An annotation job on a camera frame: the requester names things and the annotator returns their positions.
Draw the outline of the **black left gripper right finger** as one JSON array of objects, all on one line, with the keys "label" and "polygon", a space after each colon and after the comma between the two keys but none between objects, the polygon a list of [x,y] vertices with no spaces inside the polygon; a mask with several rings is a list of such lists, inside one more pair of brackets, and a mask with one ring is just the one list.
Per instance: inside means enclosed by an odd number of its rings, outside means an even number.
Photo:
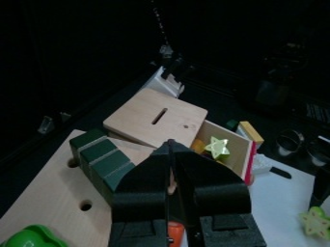
[{"label": "black left gripper right finger", "polygon": [[169,153],[189,247],[267,247],[242,178],[174,140]]}]

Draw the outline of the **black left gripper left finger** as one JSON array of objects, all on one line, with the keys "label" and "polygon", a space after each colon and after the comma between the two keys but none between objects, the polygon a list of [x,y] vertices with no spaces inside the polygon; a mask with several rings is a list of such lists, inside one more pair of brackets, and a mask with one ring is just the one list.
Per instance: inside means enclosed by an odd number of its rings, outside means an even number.
[{"label": "black left gripper left finger", "polygon": [[124,175],[112,208],[108,247],[169,247],[170,142]]}]

